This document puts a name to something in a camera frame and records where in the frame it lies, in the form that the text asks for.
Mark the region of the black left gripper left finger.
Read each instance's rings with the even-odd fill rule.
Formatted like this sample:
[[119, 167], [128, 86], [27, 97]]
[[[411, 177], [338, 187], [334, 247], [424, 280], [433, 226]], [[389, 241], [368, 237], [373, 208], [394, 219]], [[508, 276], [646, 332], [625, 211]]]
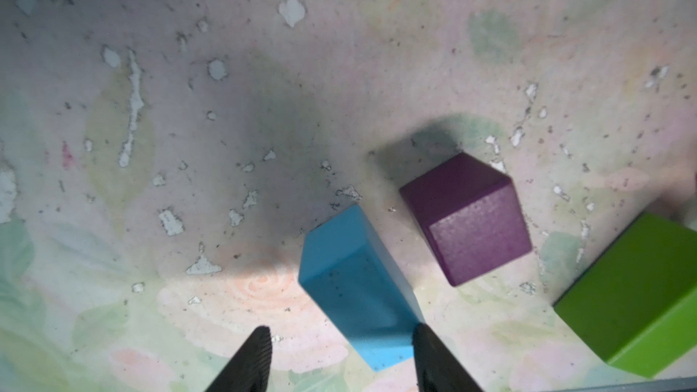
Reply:
[[272, 335], [257, 327], [233, 355], [206, 392], [265, 392], [270, 381]]

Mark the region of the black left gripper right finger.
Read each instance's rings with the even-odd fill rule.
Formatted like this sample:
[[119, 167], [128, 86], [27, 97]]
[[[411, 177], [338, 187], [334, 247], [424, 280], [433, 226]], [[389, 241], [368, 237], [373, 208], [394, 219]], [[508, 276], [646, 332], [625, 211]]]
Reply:
[[412, 344], [420, 392], [483, 391], [426, 323], [417, 324]]

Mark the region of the light blue block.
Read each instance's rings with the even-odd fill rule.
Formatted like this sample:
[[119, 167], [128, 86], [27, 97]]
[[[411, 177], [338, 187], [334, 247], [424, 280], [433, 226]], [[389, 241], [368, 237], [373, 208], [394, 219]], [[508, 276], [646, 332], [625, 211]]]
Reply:
[[419, 303], [358, 205], [306, 236], [298, 281], [373, 371], [414, 357]]

